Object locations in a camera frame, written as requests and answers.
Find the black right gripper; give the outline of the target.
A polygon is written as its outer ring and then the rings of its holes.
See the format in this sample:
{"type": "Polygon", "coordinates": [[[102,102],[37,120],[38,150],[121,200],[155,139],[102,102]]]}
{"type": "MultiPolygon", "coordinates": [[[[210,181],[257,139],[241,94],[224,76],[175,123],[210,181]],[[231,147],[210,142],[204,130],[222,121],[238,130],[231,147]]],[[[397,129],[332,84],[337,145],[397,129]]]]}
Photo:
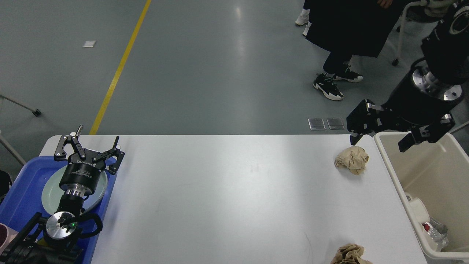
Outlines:
{"type": "Polygon", "coordinates": [[[410,70],[384,104],[364,99],[347,116],[350,144],[388,130],[406,133],[398,142],[402,153],[422,142],[436,143],[455,126],[451,110],[462,99],[462,84],[442,82],[430,71],[410,70]]]}

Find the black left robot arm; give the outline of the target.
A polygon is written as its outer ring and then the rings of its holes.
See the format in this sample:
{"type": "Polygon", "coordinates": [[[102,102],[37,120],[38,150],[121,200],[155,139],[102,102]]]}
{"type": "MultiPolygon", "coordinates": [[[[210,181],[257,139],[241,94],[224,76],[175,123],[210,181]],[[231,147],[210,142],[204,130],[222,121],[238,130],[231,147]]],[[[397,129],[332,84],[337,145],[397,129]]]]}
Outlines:
{"type": "Polygon", "coordinates": [[[118,140],[104,152],[77,132],[60,136],[52,157],[27,162],[1,203],[1,263],[88,264],[124,159],[118,140]]]}

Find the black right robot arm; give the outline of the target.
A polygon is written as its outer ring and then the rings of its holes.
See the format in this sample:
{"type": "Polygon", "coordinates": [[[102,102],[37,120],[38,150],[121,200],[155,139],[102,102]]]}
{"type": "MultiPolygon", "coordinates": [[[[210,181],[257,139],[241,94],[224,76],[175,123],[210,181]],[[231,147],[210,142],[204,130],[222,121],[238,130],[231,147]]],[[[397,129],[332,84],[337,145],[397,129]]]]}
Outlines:
{"type": "Polygon", "coordinates": [[[386,130],[406,132],[400,152],[422,142],[438,142],[455,121],[450,111],[463,99],[468,81],[468,1],[452,4],[434,30],[422,40],[416,60],[387,101],[378,106],[362,100],[347,116],[350,144],[386,130]]]}

